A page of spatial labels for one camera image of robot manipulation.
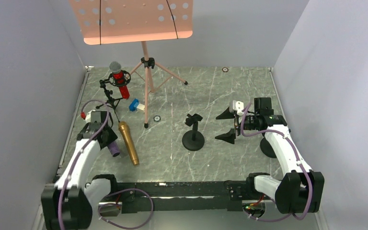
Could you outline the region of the purple glitter microphone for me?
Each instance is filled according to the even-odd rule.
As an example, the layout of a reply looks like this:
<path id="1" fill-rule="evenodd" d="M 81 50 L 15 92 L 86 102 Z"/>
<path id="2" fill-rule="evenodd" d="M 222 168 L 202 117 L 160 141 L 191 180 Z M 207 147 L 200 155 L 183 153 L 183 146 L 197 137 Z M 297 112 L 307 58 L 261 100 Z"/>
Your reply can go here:
<path id="1" fill-rule="evenodd" d="M 113 157 L 117 157 L 120 154 L 120 149 L 115 141 L 111 142 L 107 147 Z"/>

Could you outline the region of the black round-base mic stand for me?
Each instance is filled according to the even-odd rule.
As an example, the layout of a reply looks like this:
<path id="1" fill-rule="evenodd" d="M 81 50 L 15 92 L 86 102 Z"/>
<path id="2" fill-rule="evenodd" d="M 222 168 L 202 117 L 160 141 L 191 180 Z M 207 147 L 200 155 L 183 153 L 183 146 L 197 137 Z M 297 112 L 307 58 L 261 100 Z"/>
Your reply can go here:
<path id="1" fill-rule="evenodd" d="M 202 119 L 203 117 L 199 114 L 187 114 L 185 124 L 192 127 L 192 130 L 184 133 L 182 144 L 189 151 L 198 151 L 204 146 L 205 138 L 202 133 L 198 131 L 198 123 Z"/>

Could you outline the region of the black tripod shock-mount stand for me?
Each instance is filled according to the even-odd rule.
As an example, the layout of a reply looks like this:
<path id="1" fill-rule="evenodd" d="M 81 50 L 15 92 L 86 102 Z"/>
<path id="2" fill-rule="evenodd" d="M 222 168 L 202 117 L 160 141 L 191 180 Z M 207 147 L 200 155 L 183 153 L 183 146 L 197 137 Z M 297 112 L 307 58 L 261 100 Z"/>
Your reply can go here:
<path id="1" fill-rule="evenodd" d="M 113 90 L 110 90 L 110 89 L 107 88 L 107 85 L 111 85 L 111 86 L 116 87 L 114 85 L 113 79 L 111 78 L 111 73 L 109 74 L 109 76 L 106 79 L 100 80 L 99 83 L 100 83 L 100 88 L 103 89 L 103 92 L 104 92 L 104 94 L 105 94 L 105 96 L 107 98 L 107 101 L 106 101 L 105 105 L 113 109 L 118 122 L 120 122 L 120 119 L 119 119 L 119 117 L 117 115 L 116 109 L 117 109 L 120 101 L 123 98 L 122 98 L 122 96 L 120 96 L 119 98 L 114 98 L 113 97 L 113 93 L 114 93 Z"/>

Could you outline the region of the red glitter microphone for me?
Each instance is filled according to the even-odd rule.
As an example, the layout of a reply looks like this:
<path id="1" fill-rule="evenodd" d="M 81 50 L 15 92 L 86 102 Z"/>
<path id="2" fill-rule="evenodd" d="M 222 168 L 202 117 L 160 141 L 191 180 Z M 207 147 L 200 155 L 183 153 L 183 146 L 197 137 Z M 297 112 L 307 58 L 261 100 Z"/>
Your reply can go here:
<path id="1" fill-rule="evenodd" d="M 109 65 L 111 71 L 111 78 L 114 81 L 114 85 L 119 88 L 121 96 L 123 99 L 128 99 L 130 97 L 127 84 L 130 83 L 130 74 L 128 78 L 126 77 L 126 71 L 122 70 L 122 66 L 119 62 L 112 61 Z"/>

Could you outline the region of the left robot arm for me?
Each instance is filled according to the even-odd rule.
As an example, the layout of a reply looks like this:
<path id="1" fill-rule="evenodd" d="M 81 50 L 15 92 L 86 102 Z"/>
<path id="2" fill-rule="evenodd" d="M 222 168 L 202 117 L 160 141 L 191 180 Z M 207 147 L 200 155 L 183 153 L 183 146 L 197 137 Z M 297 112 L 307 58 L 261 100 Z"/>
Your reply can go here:
<path id="1" fill-rule="evenodd" d="M 74 154 L 61 177 L 47 185 L 41 194 L 41 205 L 48 230 L 85 230 L 98 217 L 98 205 L 117 190 L 112 174 L 93 177 L 85 186 L 99 152 L 114 143 L 116 134 L 107 122 L 90 122 L 83 128 Z"/>

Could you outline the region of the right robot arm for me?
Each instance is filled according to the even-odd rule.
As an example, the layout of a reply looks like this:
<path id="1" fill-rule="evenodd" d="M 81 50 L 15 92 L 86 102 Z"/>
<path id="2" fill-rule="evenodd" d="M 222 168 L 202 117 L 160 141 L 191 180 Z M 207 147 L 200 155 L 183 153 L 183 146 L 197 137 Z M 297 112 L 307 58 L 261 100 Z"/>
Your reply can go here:
<path id="1" fill-rule="evenodd" d="M 254 110 L 234 100 L 216 117 L 217 120 L 232 119 L 234 127 L 229 132 L 216 136 L 218 140 L 234 144 L 238 136 L 262 135 L 262 153 L 278 160 L 283 178 L 275 179 L 268 173 L 250 173 L 240 191 L 244 197 L 266 196 L 272 199 L 282 214 L 293 215 L 302 220 L 308 213 L 318 212 L 324 187 L 324 176 L 315 172 L 303 159 L 292 137 L 291 130 L 282 115 L 276 115 L 269 97 L 254 98 Z"/>

